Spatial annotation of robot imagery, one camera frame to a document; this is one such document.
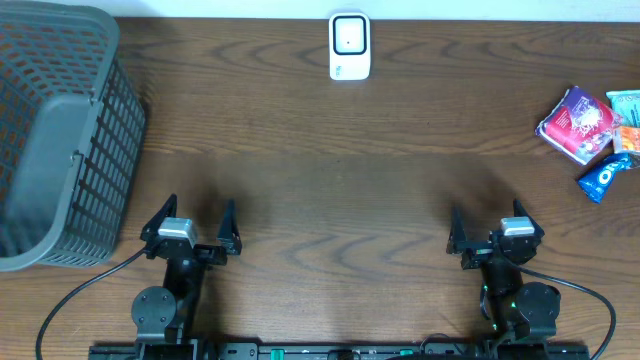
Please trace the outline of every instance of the laundry basket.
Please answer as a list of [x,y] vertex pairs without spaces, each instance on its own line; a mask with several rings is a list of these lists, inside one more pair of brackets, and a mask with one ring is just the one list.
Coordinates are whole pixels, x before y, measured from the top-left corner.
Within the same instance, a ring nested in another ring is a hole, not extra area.
[[146,127],[119,38],[95,8],[0,5],[0,271],[112,254]]

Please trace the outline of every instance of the snack package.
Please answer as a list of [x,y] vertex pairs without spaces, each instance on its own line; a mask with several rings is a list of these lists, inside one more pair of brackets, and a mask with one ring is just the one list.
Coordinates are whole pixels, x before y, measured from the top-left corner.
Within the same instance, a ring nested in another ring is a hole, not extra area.
[[613,150],[616,154],[640,155],[640,129],[620,126],[613,130]]
[[629,154],[613,154],[602,160],[596,167],[578,180],[578,185],[587,197],[596,204],[600,204],[613,182],[618,171],[634,168],[636,165]]
[[640,90],[609,91],[607,97],[613,111],[624,118],[622,125],[640,127]]
[[586,165],[610,141],[622,116],[577,86],[564,97],[536,134],[581,165]]

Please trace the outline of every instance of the wall outlet device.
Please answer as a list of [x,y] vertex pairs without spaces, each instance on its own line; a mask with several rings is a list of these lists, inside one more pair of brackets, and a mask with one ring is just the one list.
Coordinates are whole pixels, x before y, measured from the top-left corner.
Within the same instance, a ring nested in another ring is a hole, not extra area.
[[362,80],[371,70],[371,26],[362,13],[338,13],[329,19],[329,76]]

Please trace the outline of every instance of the white wall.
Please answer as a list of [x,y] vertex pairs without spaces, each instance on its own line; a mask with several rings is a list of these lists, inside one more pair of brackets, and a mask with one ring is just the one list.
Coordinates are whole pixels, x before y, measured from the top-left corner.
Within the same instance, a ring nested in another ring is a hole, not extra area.
[[372,19],[640,22],[640,0],[49,0],[114,16],[328,19],[358,9]]

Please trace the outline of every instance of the wood grain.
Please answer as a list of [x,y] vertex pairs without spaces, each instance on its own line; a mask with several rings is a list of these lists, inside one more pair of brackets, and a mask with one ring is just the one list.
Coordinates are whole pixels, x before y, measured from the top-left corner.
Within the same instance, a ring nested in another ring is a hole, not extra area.
[[[491,331],[479,272],[444,252],[449,213],[461,205],[484,237],[517,196],[547,232],[529,266],[609,297],[619,325],[603,358],[637,358],[640,171],[591,204],[575,184],[585,169],[533,129],[571,84],[603,100],[638,88],[639,25],[376,21],[370,78],[337,83],[324,21],[118,22],[151,113],[108,265],[142,246],[170,193],[203,241],[235,198],[245,249],[208,275],[199,332],[327,342]],[[161,284],[164,266],[138,260],[78,295],[49,328],[45,358],[131,342],[131,301]],[[51,308],[106,268],[0,274],[0,358],[31,358]],[[605,307],[561,291],[558,338],[595,351]]]

